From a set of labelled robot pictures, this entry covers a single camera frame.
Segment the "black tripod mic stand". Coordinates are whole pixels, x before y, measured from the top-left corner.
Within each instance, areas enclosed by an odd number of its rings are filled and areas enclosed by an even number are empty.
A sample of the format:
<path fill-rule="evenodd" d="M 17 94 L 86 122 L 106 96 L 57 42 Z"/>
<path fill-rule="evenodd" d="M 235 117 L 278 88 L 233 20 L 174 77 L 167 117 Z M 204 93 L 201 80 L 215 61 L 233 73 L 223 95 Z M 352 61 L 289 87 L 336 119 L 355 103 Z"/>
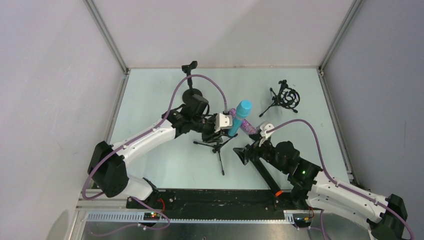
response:
<path fill-rule="evenodd" d="M 198 142 L 198 141 L 193 141 L 192 143 L 195 144 L 195 145 L 206 146 L 206 147 L 212 148 L 212 152 L 214 154 L 217 154 L 217 156 L 218 156 L 218 162 L 219 162 L 219 165 L 220 165 L 221 174 L 223 176 L 225 176 L 225 170 L 224 170 L 222 157 L 221 157 L 221 149 L 229 141 L 236 138 L 237 136 L 238 136 L 237 133 L 234 136 L 229 136 L 227 133 L 224 133 L 224 134 L 221 134 L 221 135 L 215 137 L 213 140 L 211 140 L 208 143 Z"/>

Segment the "blue toy microphone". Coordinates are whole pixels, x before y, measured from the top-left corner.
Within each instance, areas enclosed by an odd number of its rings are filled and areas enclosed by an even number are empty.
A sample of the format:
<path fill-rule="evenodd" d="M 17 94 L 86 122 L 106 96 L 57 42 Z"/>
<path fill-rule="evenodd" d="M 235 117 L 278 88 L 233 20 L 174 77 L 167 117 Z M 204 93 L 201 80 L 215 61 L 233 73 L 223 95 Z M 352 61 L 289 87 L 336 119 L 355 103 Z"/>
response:
<path fill-rule="evenodd" d="M 243 119 L 246 119 L 251 110 L 252 110 L 252 103 L 249 100 L 242 100 L 236 108 L 236 117 L 233 119 L 232 117 L 232 128 L 228 130 L 229 136 L 234 136 L 240 128 L 241 123 L 243 122 Z"/>

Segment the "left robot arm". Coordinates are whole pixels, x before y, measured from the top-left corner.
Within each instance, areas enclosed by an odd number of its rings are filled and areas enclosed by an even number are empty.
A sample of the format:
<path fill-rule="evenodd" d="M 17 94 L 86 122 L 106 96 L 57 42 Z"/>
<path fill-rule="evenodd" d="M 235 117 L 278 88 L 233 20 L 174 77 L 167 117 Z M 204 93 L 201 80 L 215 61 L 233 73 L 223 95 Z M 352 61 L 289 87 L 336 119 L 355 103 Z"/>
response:
<path fill-rule="evenodd" d="M 209 113 L 209 102 L 200 95 L 193 95 L 188 104 L 169 109 L 145 131 L 114 144 L 99 142 L 93 151 L 87 170 L 89 178 L 108 198 L 126 194 L 145 200 L 154 191 L 146 178 L 128 173 L 135 160 L 154 148 L 191 131 L 201 134 L 206 143 L 218 142 L 233 119 L 229 112 Z"/>

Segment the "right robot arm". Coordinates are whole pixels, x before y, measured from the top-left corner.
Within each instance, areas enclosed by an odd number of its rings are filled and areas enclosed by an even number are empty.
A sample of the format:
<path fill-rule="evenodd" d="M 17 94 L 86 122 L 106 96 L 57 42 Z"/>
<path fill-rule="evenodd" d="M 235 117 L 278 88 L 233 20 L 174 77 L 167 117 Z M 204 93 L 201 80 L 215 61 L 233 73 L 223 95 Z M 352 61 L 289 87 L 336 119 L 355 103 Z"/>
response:
<path fill-rule="evenodd" d="M 290 199 L 297 208 L 324 210 L 365 228 L 377 240 L 402 239 L 408 214 L 401 197 L 383 196 L 327 175 L 323 168 L 302 158 L 290 141 L 273 146 L 270 141 L 233 148 L 241 162 L 255 164 L 262 177 L 270 175 L 267 162 L 287 175 Z"/>

